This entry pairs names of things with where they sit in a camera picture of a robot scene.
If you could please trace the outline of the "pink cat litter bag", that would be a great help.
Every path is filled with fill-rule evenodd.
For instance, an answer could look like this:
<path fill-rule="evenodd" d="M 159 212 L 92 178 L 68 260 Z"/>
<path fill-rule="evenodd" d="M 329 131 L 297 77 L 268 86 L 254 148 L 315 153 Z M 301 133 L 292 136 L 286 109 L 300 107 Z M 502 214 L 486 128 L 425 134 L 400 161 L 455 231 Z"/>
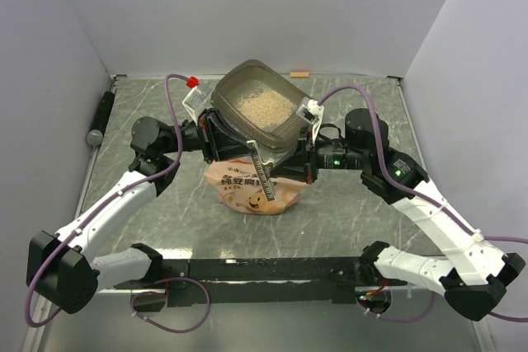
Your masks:
<path fill-rule="evenodd" d="M 255 167 L 247 159 L 212 162 L 205 171 L 205 180 L 217 191 L 217 198 L 233 211 L 243 214 L 281 214 L 300 200 L 306 183 L 286 178 L 272 178 L 275 198 L 269 200 L 257 177 Z"/>

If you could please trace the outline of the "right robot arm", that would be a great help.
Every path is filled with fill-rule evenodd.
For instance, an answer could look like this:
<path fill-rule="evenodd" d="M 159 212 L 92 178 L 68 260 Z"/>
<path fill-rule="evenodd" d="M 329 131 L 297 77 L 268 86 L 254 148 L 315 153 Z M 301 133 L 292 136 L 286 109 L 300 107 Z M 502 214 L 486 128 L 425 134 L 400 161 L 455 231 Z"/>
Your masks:
<path fill-rule="evenodd" d="M 344 135 L 327 138 L 319 132 L 325 126 L 322 110 L 297 110 L 304 127 L 296 151 L 273 168 L 273 176 L 302 174 L 315 181 L 322 169 L 360 171 L 362 184 L 416 224 L 444 256 L 433 259 L 373 242 L 361 254 L 361 278 L 373 285 L 391 279 L 423 287 L 471 321 L 493 315 L 507 286 L 524 270 L 524 259 L 503 252 L 470 226 L 411 156 L 390 147 L 389 127 L 374 111 L 349 111 Z"/>

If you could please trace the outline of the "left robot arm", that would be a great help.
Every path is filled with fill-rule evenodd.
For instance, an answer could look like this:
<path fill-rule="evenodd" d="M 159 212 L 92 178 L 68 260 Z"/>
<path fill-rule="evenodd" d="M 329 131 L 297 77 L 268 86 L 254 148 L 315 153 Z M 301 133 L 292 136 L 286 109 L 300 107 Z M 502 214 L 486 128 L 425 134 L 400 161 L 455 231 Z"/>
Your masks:
<path fill-rule="evenodd" d="M 130 146 L 135 157 L 114 187 L 79 218 L 55 233 L 41 231 L 29 245 L 26 282 L 62 311 L 83 309 L 96 291 L 138 281 L 152 288 L 163 277 L 163 256 L 135 243 L 116 256 L 98 256 L 106 240 L 173 182 L 180 160 L 171 153 L 200 151 L 205 161 L 245 157 L 255 150 L 214 109 L 198 121 L 170 126 L 145 116 L 134 123 Z"/>

